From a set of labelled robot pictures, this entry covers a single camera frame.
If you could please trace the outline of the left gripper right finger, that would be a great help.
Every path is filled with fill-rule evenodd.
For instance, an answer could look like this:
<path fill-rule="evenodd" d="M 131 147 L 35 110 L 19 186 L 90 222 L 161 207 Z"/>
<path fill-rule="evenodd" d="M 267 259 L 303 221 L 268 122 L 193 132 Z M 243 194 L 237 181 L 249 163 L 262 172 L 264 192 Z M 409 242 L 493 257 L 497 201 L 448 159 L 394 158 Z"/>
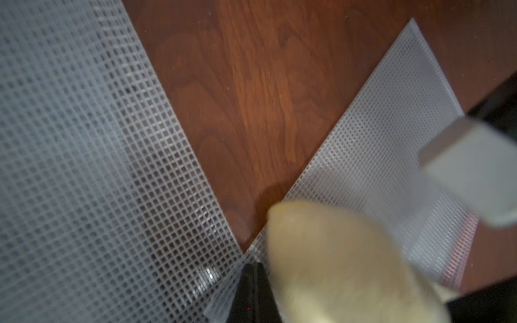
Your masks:
<path fill-rule="evenodd" d="M 282 323 L 269 278 L 260 262 L 253 264 L 253 322 Z"/>

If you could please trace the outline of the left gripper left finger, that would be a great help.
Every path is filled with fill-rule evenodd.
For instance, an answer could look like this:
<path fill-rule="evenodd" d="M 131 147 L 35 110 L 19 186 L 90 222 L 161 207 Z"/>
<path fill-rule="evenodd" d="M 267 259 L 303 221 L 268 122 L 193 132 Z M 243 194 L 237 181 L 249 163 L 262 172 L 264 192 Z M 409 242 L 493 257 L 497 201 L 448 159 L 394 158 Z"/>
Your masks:
<path fill-rule="evenodd" d="M 246 264 L 241 272 L 227 323 L 254 322 L 255 264 Z"/>

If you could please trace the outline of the yellow cleaning cloth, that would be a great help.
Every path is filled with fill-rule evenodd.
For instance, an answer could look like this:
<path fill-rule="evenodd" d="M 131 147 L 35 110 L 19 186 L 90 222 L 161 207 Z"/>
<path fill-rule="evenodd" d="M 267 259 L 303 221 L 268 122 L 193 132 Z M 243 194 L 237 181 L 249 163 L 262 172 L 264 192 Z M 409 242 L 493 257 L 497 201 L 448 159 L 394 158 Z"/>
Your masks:
<path fill-rule="evenodd" d="M 268 211 L 267 255 L 288 322 L 449 322 L 432 284 L 367 217 L 308 201 Z"/>

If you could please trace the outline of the red zipper mesh document bag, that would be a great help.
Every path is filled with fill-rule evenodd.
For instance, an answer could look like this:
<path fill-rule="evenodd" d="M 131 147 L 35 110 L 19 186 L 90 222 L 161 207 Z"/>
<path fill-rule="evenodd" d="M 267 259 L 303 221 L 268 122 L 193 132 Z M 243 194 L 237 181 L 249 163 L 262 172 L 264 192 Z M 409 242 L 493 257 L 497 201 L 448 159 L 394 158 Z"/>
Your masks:
<path fill-rule="evenodd" d="M 461 283 L 477 220 L 424 175 L 418 153 L 462 114 L 417 22 L 409 20 L 280 202 L 308 201 L 367 217 L 446 304 Z M 267 224 L 212 297 L 210 319 L 228 318 L 243 267 L 260 262 L 288 322 L 269 270 L 266 231 Z"/>

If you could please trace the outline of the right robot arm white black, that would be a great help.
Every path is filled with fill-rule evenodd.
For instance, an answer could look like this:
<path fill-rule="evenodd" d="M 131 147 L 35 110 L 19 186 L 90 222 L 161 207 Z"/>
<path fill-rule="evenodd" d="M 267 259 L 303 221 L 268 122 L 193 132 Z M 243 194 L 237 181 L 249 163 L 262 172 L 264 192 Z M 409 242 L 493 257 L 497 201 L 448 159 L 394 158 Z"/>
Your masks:
<path fill-rule="evenodd" d="M 516 322 L 516 277 L 446 304 L 452 322 Z"/>

